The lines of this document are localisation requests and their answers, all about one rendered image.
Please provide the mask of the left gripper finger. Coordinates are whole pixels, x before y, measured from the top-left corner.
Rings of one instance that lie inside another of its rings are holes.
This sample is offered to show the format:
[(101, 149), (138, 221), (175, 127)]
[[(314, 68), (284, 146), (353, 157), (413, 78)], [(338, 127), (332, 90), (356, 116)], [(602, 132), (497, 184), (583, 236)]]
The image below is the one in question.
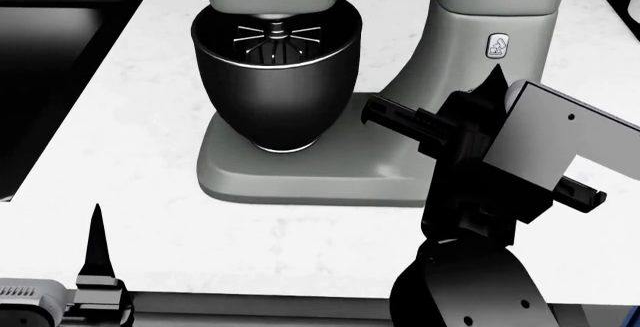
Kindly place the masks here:
[(96, 204), (92, 213), (84, 265), (79, 275), (114, 277), (110, 260), (101, 207)]

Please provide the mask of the black kitchen sink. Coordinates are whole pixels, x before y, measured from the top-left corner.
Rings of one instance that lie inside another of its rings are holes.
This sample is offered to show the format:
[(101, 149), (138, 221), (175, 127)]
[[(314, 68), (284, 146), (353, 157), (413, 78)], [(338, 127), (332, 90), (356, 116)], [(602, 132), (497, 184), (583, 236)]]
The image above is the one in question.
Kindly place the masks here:
[(0, 202), (13, 199), (143, 0), (0, 0)]

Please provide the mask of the silver mixer release button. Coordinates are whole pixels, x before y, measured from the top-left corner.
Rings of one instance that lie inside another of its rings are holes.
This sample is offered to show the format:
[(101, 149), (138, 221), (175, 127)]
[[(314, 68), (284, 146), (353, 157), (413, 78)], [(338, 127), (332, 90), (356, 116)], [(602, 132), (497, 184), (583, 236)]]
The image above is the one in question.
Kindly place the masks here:
[(488, 59), (503, 59), (508, 52), (510, 36), (504, 33), (494, 33), (487, 39), (485, 56)]

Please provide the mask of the black mixing bowl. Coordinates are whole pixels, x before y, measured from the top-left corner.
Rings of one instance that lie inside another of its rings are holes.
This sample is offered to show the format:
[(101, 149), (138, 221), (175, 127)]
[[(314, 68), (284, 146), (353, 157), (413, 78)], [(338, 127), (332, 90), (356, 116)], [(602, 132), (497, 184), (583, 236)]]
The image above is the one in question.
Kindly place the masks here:
[(191, 26), (199, 74), (218, 115), (242, 137), (277, 152), (314, 143), (345, 110), (359, 73), (362, 17), (347, 0), (284, 20), (290, 29), (321, 28), (321, 54), (295, 65), (241, 62), (232, 47), (238, 26), (260, 17), (207, 7)]

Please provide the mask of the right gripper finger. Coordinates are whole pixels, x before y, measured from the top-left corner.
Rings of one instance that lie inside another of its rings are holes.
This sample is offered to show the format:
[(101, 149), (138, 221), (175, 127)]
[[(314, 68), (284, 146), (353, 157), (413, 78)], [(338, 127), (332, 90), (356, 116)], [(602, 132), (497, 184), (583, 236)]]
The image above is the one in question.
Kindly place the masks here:
[(475, 89), (473, 95), (480, 97), (504, 97), (509, 88), (503, 69), (500, 64), (495, 65), (488, 77)]

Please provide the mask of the black framed appliance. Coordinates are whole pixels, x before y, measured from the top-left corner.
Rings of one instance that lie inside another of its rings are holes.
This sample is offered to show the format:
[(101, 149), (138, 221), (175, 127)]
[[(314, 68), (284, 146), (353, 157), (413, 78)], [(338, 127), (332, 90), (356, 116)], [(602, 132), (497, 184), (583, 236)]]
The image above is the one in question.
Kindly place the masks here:
[(630, 5), (634, 0), (605, 0), (619, 19), (624, 23), (629, 32), (640, 43), (640, 11), (630, 13)]

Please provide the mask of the blue object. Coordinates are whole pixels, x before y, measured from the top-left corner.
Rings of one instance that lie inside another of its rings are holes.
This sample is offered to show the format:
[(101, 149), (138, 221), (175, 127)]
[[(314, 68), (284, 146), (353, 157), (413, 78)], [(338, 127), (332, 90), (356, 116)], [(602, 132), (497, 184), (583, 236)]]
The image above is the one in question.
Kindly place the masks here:
[(640, 327), (640, 305), (630, 307), (620, 327)]

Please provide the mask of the grey stand mixer base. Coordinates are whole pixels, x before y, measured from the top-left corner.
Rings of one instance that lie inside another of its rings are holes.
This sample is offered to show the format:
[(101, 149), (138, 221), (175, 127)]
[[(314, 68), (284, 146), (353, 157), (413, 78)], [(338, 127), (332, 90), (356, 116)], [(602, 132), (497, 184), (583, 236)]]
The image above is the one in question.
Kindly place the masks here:
[[(451, 92), (473, 89), (500, 64), (507, 80), (539, 80), (558, 11), (542, 16), (455, 14), (429, 6), (412, 56), (380, 95), (436, 112)], [(503, 59), (485, 56), (494, 33), (510, 36)], [(336, 122), (301, 149), (254, 145), (217, 111), (197, 160), (202, 190), (237, 203), (320, 206), (422, 206), (435, 166), (413, 140), (360, 121), (367, 92), (354, 92)]]

